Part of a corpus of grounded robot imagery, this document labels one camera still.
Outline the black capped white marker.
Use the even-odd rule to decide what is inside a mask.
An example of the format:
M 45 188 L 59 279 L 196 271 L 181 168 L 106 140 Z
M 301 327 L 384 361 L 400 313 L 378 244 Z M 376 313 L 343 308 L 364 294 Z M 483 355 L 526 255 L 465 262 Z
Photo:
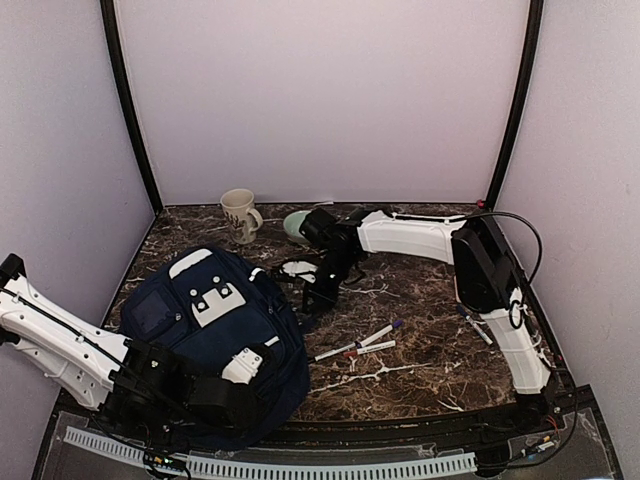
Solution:
M 347 344 L 345 346 L 342 346 L 342 347 L 339 347 L 339 348 L 335 348 L 335 349 L 326 351 L 324 353 L 321 353 L 319 355 L 316 355 L 316 356 L 311 358 L 311 362 L 317 363 L 317 362 L 319 362 L 321 360 L 324 360 L 326 358 L 330 358 L 330 357 L 333 357 L 333 356 L 338 355 L 338 354 L 342 354 L 342 353 L 345 353 L 345 352 L 348 352 L 348 351 L 352 351 L 354 349 L 357 349 L 360 346 L 361 346 L 361 344 L 359 342 L 357 342 L 357 341 L 351 342 L 351 343 L 349 343 L 349 344 Z

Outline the red capped white marker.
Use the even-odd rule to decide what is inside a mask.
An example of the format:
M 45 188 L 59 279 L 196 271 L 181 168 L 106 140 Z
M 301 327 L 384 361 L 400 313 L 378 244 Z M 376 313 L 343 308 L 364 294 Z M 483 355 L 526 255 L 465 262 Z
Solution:
M 354 350 L 344 352 L 343 356 L 346 358 L 353 358 L 353 357 L 358 357 L 358 356 L 362 356 L 362 355 L 366 355 L 366 354 L 370 354 L 378 351 L 387 350 L 390 348 L 394 348 L 395 346 L 396 346 L 396 341 L 389 340 L 385 342 L 362 346 L 360 348 L 356 348 Z

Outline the purple capped white marker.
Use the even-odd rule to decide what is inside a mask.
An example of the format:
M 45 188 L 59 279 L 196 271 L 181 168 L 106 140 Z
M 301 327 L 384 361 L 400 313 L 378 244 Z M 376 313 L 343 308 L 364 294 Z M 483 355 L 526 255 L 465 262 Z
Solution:
M 373 344 L 376 340 L 382 338 L 383 336 L 385 336 L 386 334 L 392 332 L 393 330 L 401 327 L 403 325 L 403 321 L 402 320 L 397 320 L 389 325 L 386 325 L 385 327 L 383 327 L 382 329 L 378 330 L 377 332 L 373 333 L 372 335 L 366 337 L 365 339 L 361 340 L 358 345 L 360 347 L 365 347 L 368 345 Z

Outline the navy blue student backpack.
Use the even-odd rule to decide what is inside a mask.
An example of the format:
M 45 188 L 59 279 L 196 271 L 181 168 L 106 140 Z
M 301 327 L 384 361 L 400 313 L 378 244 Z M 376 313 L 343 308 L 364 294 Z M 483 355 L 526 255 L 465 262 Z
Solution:
M 219 375 L 244 348 L 264 357 L 248 384 L 264 404 L 261 422 L 237 438 L 181 433 L 206 447 L 258 442 L 290 418 L 310 388 L 303 333 L 280 286 L 264 269 L 214 245 L 181 252 L 141 283 L 121 307 L 119 331 Z

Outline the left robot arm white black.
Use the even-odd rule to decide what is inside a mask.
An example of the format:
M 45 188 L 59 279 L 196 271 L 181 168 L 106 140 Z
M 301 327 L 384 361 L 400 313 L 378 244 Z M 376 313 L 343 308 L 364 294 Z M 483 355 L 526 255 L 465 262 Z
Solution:
M 160 441 L 178 433 L 237 438 L 264 414 L 250 385 L 165 347 L 98 328 L 49 301 L 14 253 L 1 263 L 1 341 L 120 436 L 146 428 Z

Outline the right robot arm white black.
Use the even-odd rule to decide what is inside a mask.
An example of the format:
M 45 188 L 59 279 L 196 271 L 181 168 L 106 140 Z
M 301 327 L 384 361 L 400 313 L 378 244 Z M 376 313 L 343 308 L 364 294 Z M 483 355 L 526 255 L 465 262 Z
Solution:
M 530 434 L 551 415 L 558 370 L 495 213 L 317 208 L 300 231 L 314 254 L 290 270 L 317 321 L 303 419 L 474 411 L 479 429 Z

